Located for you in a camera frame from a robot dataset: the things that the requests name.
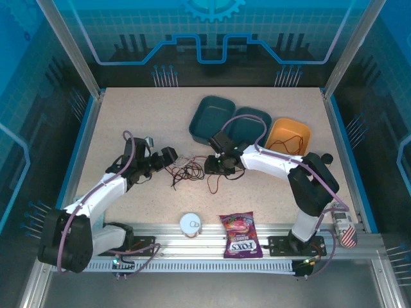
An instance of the blue enclosure wall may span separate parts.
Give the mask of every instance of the blue enclosure wall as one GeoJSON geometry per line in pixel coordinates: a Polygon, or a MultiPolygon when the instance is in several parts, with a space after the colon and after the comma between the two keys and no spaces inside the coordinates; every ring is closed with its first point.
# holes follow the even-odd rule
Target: blue enclosure wall
{"type": "Polygon", "coordinates": [[[89,93],[32,0],[0,0],[0,66],[0,306],[15,307],[45,214],[29,203],[55,206],[89,93]]]}
{"type": "Polygon", "coordinates": [[[100,87],[321,87],[368,2],[56,4],[100,87]]]}
{"type": "Polygon", "coordinates": [[[410,1],[387,0],[335,92],[377,227],[407,238],[411,234],[409,12],[410,1]]]}

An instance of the beige tabletop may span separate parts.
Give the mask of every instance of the beige tabletop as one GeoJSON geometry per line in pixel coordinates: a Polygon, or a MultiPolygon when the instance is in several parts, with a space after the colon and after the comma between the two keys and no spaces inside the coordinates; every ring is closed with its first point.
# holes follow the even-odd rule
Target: beige tabletop
{"type": "MultiPolygon", "coordinates": [[[[179,155],[213,154],[211,147],[195,142],[188,132],[201,99],[221,96],[268,112],[273,122],[288,117],[308,125],[312,131],[309,151],[330,153],[330,171],[340,184],[338,196],[356,219],[337,147],[318,88],[108,88],[92,136],[77,190],[85,194],[101,179],[107,167],[123,153],[123,130],[134,137],[150,136],[155,151],[175,148],[179,155]]],[[[135,185],[105,213],[105,221],[122,223],[178,223],[186,212],[196,212],[203,223],[219,223],[220,214],[254,211],[261,223],[294,223],[298,207],[288,182],[259,171],[246,171],[237,181],[220,179],[218,193],[210,194],[207,181],[181,181],[177,191],[170,187],[166,171],[153,174],[151,181],[135,185]]],[[[212,188],[216,176],[210,179],[212,188]]]]}

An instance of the robotic arm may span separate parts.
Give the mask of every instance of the robotic arm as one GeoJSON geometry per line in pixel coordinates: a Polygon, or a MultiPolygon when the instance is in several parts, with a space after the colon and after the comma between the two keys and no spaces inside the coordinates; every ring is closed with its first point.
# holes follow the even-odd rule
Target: robotic arm
{"type": "Polygon", "coordinates": [[[216,156],[209,156],[205,162],[207,174],[231,175],[235,172],[234,168],[238,167],[262,171],[289,181],[299,213],[288,234],[288,249],[296,254],[304,250],[317,231],[322,211],[333,197],[315,178],[310,179],[309,172],[296,161],[311,167],[336,193],[339,190],[338,183],[321,158],[314,153],[302,157],[266,149],[262,151],[261,147],[256,148],[246,143],[237,145],[223,131],[209,139],[209,143],[216,156]]]}
{"type": "MultiPolygon", "coordinates": [[[[135,155],[125,172],[106,184],[106,181],[128,162],[132,153],[131,139],[126,142],[124,154],[107,168],[106,174],[96,186],[100,183],[104,185],[95,191],[76,213],[64,245],[63,268],[79,273],[86,268],[92,256],[113,248],[126,250],[133,245],[133,230],[129,226],[112,223],[96,232],[92,232],[91,227],[116,199],[124,195],[134,184],[139,184],[140,177],[151,179],[152,173],[162,170],[177,159],[175,150],[170,147],[163,148],[162,155],[158,153],[152,155],[150,146],[153,145],[153,142],[149,137],[146,139],[134,138],[134,143],[135,155]]],[[[48,213],[44,220],[37,255],[40,262],[57,264],[62,231],[75,208],[82,204],[83,198],[63,210],[53,209],[48,213]]]]}

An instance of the candy bag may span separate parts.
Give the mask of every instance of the candy bag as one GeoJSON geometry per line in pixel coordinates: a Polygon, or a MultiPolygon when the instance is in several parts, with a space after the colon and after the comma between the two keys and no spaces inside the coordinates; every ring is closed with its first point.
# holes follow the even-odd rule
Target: candy bag
{"type": "Polygon", "coordinates": [[[227,231],[224,259],[262,258],[252,212],[220,215],[227,231]]]}

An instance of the metal frame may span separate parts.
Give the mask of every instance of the metal frame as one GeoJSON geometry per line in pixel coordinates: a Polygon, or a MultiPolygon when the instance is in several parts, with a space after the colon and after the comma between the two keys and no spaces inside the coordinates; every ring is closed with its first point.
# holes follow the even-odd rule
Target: metal frame
{"type": "Polygon", "coordinates": [[[78,151],[77,153],[73,153],[73,156],[75,155],[75,157],[72,157],[72,159],[74,159],[73,168],[70,170],[69,166],[66,173],[66,177],[68,177],[67,184],[63,183],[63,186],[67,185],[67,189],[63,194],[60,192],[56,205],[57,208],[63,208],[66,205],[69,205],[76,195],[78,183],[80,182],[80,176],[83,171],[84,162],[87,157],[87,152],[89,150],[91,138],[94,132],[94,127],[96,127],[103,98],[104,92],[101,92],[98,99],[93,99],[90,112],[86,115],[87,117],[84,117],[84,121],[86,121],[86,123],[84,126],[83,135],[81,136],[78,151]]]}
{"type": "Polygon", "coordinates": [[[39,308],[50,276],[51,266],[36,260],[26,284],[20,308],[39,308]]]}
{"type": "MultiPolygon", "coordinates": [[[[76,67],[80,77],[86,84],[88,90],[96,99],[100,98],[100,88],[87,63],[85,62],[73,36],[70,34],[62,16],[52,0],[37,0],[44,15],[49,21],[51,27],[56,33],[58,39],[66,50],[71,61],[76,67]]],[[[363,209],[362,200],[355,186],[354,174],[351,165],[349,164],[347,151],[342,142],[341,131],[336,122],[336,115],[329,101],[332,93],[336,89],[338,83],[342,79],[349,64],[354,58],[358,48],[361,46],[366,34],[370,30],[373,22],[377,18],[385,0],[371,0],[364,15],[358,24],[353,36],[351,37],[347,47],[345,48],[340,60],[338,61],[334,71],[332,72],[325,92],[325,107],[333,130],[338,152],[341,156],[344,171],[346,172],[347,181],[349,183],[350,191],[353,194],[354,202],[362,214],[364,219],[364,227],[369,231],[370,226],[366,220],[365,211],[363,209]]],[[[87,150],[91,142],[92,133],[96,124],[98,112],[100,110],[101,100],[93,106],[90,117],[87,120],[83,139],[80,143],[78,155],[74,162],[73,172],[68,181],[67,189],[64,194],[62,205],[68,203],[76,192],[79,181],[79,175],[83,168],[83,163],[87,155],[87,150]]],[[[147,225],[136,224],[133,226],[135,232],[139,235],[154,235],[157,242],[161,243],[163,249],[161,250],[159,259],[169,260],[219,260],[222,257],[222,252],[225,248],[225,230],[220,225],[205,225],[202,234],[196,239],[186,239],[181,233],[178,225],[147,225]]],[[[399,292],[398,284],[396,283],[393,270],[387,258],[387,254],[383,245],[381,235],[366,234],[363,232],[363,225],[356,226],[360,246],[353,250],[343,249],[337,246],[335,259],[367,259],[371,260],[374,272],[376,275],[376,284],[381,293],[381,299],[385,307],[400,308],[406,307],[399,292]]],[[[268,244],[268,235],[286,235],[291,228],[291,225],[257,225],[257,231],[261,238],[261,244],[268,244]]],[[[321,233],[326,240],[326,245],[330,251],[332,245],[332,238],[328,233],[321,233]]],[[[265,252],[263,260],[276,259],[291,259],[286,257],[270,257],[265,252]]],[[[50,277],[51,266],[35,261],[31,275],[24,292],[20,308],[33,307],[38,308],[41,305],[42,297],[47,288],[47,283],[50,277]]]]}
{"type": "Polygon", "coordinates": [[[364,14],[361,17],[360,22],[358,23],[353,35],[351,36],[347,46],[341,54],[341,57],[338,59],[338,62],[327,81],[327,84],[325,86],[326,98],[329,99],[331,95],[333,95],[335,89],[337,88],[337,85],[340,83],[351,61],[353,61],[355,54],[361,47],[365,37],[367,36],[372,25],[374,24],[374,21],[377,19],[378,14],[380,14],[380,11],[384,6],[385,1],[386,0],[370,1],[370,4],[364,11],[364,14]]]}
{"type": "Polygon", "coordinates": [[[63,45],[78,74],[83,80],[85,86],[94,98],[99,98],[100,88],[94,79],[92,72],[87,65],[82,52],[78,48],[69,28],[63,20],[53,0],[37,0],[37,4],[43,11],[44,16],[53,28],[58,40],[63,45]]]}
{"type": "MultiPolygon", "coordinates": [[[[113,269],[110,257],[93,259],[83,270],[93,273],[133,273],[146,260],[132,260],[133,266],[120,264],[113,269]]],[[[294,275],[292,260],[175,260],[154,259],[143,270],[145,273],[267,273],[294,275]]]]}
{"type": "Polygon", "coordinates": [[[360,211],[360,216],[365,231],[371,233],[371,226],[369,220],[367,219],[363,199],[361,197],[358,185],[356,184],[354,169],[350,163],[347,148],[344,145],[344,138],[342,137],[342,129],[344,128],[341,128],[338,124],[337,114],[333,108],[331,99],[327,98],[327,96],[324,96],[323,99],[331,131],[333,132],[335,144],[337,145],[338,154],[340,155],[342,169],[344,170],[345,178],[347,179],[348,189],[351,194],[351,198],[353,199],[354,207],[356,210],[360,211]]]}
{"type": "Polygon", "coordinates": [[[399,290],[390,261],[387,258],[379,257],[371,262],[384,306],[386,308],[409,307],[399,290]]]}
{"type": "MultiPolygon", "coordinates": [[[[79,174],[82,171],[85,157],[87,155],[87,149],[91,142],[92,133],[96,125],[98,113],[100,111],[101,101],[94,100],[96,105],[90,113],[88,118],[88,123],[85,127],[83,140],[80,143],[80,148],[78,150],[79,154],[74,162],[72,178],[69,181],[69,185],[66,189],[64,196],[66,204],[72,196],[75,195],[76,188],[79,181],[79,174]]],[[[330,119],[331,127],[336,130],[338,126],[335,125],[334,117],[330,117],[330,110],[328,110],[328,116],[330,119]]],[[[344,149],[344,143],[338,142],[337,148],[341,153],[342,148],[344,149]]],[[[222,254],[225,250],[226,245],[226,233],[221,225],[204,225],[202,228],[202,233],[195,239],[187,239],[181,234],[178,225],[156,225],[156,224],[135,224],[132,225],[134,232],[138,235],[151,235],[155,236],[158,243],[162,244],[162,250],[156,259],[170,260],[170,261],[181,261],[187,263],[192,260],[223,260],[222,254]]],[[[257,225],[256,229],[260,238],[260,243],[262,245],[267,245],[267,237],[269,235],[287,235],[288,231],[291,229],[292,224],[267,224],[267,225],[257,225]]],[[[323,224],[322,228],[332,229],[332,225],[323,224]]],[[[371,260],[374,272],[376,273],[376,287],[380,289],[381,302],[384,303],[385,307],[391,308],[401,308],[406,307],[403,305],[403,299],[401,293],[398,290],[398,285],[395,281],[394,273],[390,267],[390,262],[385,251],[385,247],[379,234],[366,234],[364,232],[364,226],[362,224],[356,225],[356,230],[358,232],[358,242],[360,245],[355,249],[348,250],[342,248],[337,244],[335,260],[371,260]]],[[[319,232],[319,235],[324,236],[326,246],[330,252],[332,249],[332,237],[327,232],[319,232]]],[[[102,260],[104,257],[94,258],[93,260],[102,260]]],[[[275,261],[275,260],[290,260],[290,259],[303,259],[298,257],[270,257],[265,250],[263,261],[275,261]]],[[[33,267],[30,275],[28,285],[24,292],[24,296],[21,302],[21,308],[26,307],[40,307],[40,299],[42,298],[45,290],[47,288],[48,278],[50,277],[49,272],[51,271],[51,266],[46,264],[41,264],[35,261],[35,266],[33,267]]]]}

